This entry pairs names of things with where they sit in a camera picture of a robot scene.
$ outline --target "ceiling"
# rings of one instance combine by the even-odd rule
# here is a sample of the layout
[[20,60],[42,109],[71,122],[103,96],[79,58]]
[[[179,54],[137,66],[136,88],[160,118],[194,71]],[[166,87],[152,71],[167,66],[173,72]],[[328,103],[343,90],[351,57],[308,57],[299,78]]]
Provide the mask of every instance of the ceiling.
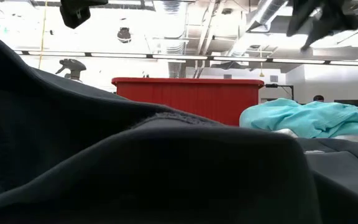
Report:
[[[108,6],[91,8],[91,18],[73,30],[62,21],[57,7],[59,1],[49,1],[46,10],[45,1],[33,1],[32,4],[29,0],[0,1],[0,39],[14,50],[39,50],[44,35],[44,50],[145,54],[159,53],[166,45],[185,42],[183,54],[226,55],[242,37],[247,42],[243,46],[244,56],[358,59],[358,30],[317,41],[311,50],[301,53],[299,49],[307,38],[311,21],[303,26],[299,34],[286,37],[290,6],[279,10],[271,22],[270,32],[246,33],[251,12],[257,9],[258,0],[189,2],[184,19],[167,17],[154,11],[155,2],[146,1],[145,7],[141,8],[140,1],[109,1]],[[358,1],[353,5],[354,10],[358,10]],[[130,43],[123,44],[117,40],[120,27],[129,28],[132,36]],[[184,28],[181,37],[178,27]],[[255,69],[260,66],[261,63],[250,62],[247,67]],[[264,68],[281,69],[283,73],[296,66],[263,64]]]

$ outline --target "ductwork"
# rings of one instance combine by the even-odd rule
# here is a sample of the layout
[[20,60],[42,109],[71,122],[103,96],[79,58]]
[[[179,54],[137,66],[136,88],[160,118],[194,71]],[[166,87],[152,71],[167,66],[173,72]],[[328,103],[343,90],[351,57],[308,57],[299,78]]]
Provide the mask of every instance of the ductwork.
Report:
[[287,5],[288,0],[261,0],[258,4],[258,8],[255,11],[255,15],[248,23],[246,33],[243,34],[240,39],[233,45],[227,56],[241,57],[246,52],[247,48],[251,45],[248,43],[248,33],[252,29],[260,26],[266,26],[274,20],[277,16],[278,10]]
[[[181,1],[154,1],[157,13],[162,15],[165,26],[164,37],[178,39],[178,41],[166,41],[161,43],[162,54],[184,54],[185,42],[180,41],[185,33],[187,2]],[[181,63],[168,62],[169,77],[179,78]]]

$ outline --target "red bin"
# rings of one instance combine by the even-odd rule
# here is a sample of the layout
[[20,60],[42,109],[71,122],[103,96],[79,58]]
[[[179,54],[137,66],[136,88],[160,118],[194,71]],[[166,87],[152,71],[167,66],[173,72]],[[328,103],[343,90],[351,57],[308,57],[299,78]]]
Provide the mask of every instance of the red bin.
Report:
[[238,126],[242,111],[258,104],[261,80],[195,78],[113,78],[117,94],[159,103]]

